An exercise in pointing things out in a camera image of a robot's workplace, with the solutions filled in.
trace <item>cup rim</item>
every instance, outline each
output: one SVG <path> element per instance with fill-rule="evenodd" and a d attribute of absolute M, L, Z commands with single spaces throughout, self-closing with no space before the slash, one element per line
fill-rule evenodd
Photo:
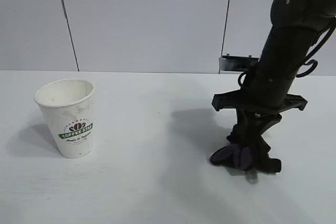
<path fill-rule="evenodd" d="M 61 81 L 85 81 L 85 82 L 87 82 L 87 83 L 89 83 L 89 84 L 92 85 L 92 91 L 91 91 L 87 96 L 85 96 L 84 98 L 82 98 L 82 99 L 80 99 L 80 100 L 78 100 L 78 101 L 76 101 L 76 102 L 73 102 L 73 103 L 70 103 L 70 104 L 66 104 L 66 105 L 45 105 L 45 104 L 42 104 L 42 103 L 40 103 L 40 102 L 37 101 L 37 99 L 36 99 L 37 94 L 38 94 L 42 89 L 44 89 L 45 87 L 47 87 L 47 86 L 49 86 L 49 85 L 52 85 L 52 84 L 54 84 L 54 83 L 61 82 Z M 94 85 L 93 85 L 90 81 L 87 81 L 87 80 L 84 80 L 84 79 L 62 79 L 62 80 L 58 80 L 58 81 L 50 82 L 50 83 L 44 85 L 43 87 L 39 88 L 39 89 L 36 91 L 35 95 L 34 95 L 34 101 L 35 101 L 39 106 L 43 106 L 43 107 L 46 107 L 46 108 L 65 108 L 65 107 L 69 107 L 69 106 L 76 105 L 76 104 L 78 104 L 78 103 L 81 103 L 81 102 L 83 102 L 83 101 L 89 99 L 89 98 L 92 96 L 92 94 L 94 93 L 94 90 L 95 90 L 94 88 L 95 88 Z"/>

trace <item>coffee star logo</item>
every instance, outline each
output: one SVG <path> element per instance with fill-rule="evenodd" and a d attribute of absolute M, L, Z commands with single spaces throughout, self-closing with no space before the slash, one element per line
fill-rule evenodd
<path fill-rule="evenodd" d="M 91 123 L 90 125 L 87 125 L 87 124 L 88 124 L 87 119 L 81 119 L 81 120 L 77 120 L 75 122 L 69 123 L 67 126 L 64 127 L 64 133 L 59 134 L 58 136 L 61 139 L 67 139 L 72 136 L 83 134 L 84 132 L 87 132 L 90 129 L 92 129 L 93 123 Z"/>

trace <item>white wall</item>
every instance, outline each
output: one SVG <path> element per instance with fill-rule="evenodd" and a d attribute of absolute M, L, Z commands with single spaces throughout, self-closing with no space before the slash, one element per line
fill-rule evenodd
<path fill-rule="evenodd" d="M 227 0 L 65 0 L 81 71 L 218 72 Z"/>
<path fill-rule="evenodd" d="M 0 0 L 0 69 L 77 70 L 60 0 Z"/>
<path fill-rule="evenodd" d="M 271 29 L 272 2 L 273 0 L 230 0 L 224 55 L 260 56 Z M 336 34 L 314 57 L 319 61 L 319 66 L 313 74 L 336 75 L 335 45 Z"/>

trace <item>cup logo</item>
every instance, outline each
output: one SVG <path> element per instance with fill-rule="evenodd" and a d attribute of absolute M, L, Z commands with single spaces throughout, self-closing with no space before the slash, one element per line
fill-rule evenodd
<path fill-rule="evenodd" d="M 93 123 L 89 124 L 89 120 L 87 119 L 81 119 L 81 120 L 77 120 L 75 122 L 69 123 L 68 125 L 66 125 L 64 127 L 63 133 L 59 134 L 58 136 L 61 139 L 67 139 L 67 138 L 71 138 L 74 136 L 78 136 L 78 135 L 82 135 L 83 133 L 87 132 L 88 134 L 84 134 L 81 137 L 87 137 L 90 134 L 90 130 L 93 127 Z M 77 141 L 78 138 L 71 138 L 71 139 L 67 139 L 66 142 L 74 142 Z"/>
<path fill-rule="evenodd" d="M 76 123 L 74 126 L 71 126 L 69 128 L 69 131 L 76 131 L 76 130 L 80 130 L 81 128 L 85 127 L 85 123 Z"/>

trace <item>purple cloth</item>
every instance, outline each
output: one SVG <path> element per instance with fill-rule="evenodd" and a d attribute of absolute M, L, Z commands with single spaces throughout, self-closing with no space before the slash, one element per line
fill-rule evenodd
<path fill-rule="evenodd" d="M 231 144 L 223 148 L 221 151 L 223 160 L 233 156 L 234 166 L 239 170 L 248 170 L 253 164 L 253 155 L 249 147 L 240 148 L 239 144 Z"/>

